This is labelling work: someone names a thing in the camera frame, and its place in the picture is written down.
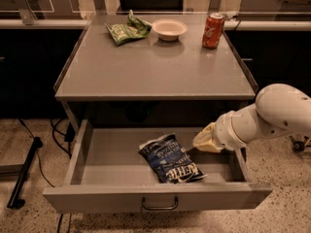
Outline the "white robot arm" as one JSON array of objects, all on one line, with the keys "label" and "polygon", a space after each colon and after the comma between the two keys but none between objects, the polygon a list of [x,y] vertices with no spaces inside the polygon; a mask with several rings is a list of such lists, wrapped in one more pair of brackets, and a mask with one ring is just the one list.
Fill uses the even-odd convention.
[{"label": "white robot arm", "polygon": [[258,93],[254,104],[209,123],[192,143],[198,150],[220,152],[290,133],[311,133],[311,98],[293,86],[274,83]]}]

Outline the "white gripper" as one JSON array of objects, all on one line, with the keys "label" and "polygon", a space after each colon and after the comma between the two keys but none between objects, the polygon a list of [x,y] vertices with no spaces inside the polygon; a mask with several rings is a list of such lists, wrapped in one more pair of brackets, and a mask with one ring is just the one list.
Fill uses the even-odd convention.
[{"label": "white gripper", "polygon": [[210,122],[193,140],[193,146],[201,151],[221,152],[222,149],[238,150],[246,147],[242,132],[248,124],[249,116],[243,112],[230,111]]}]

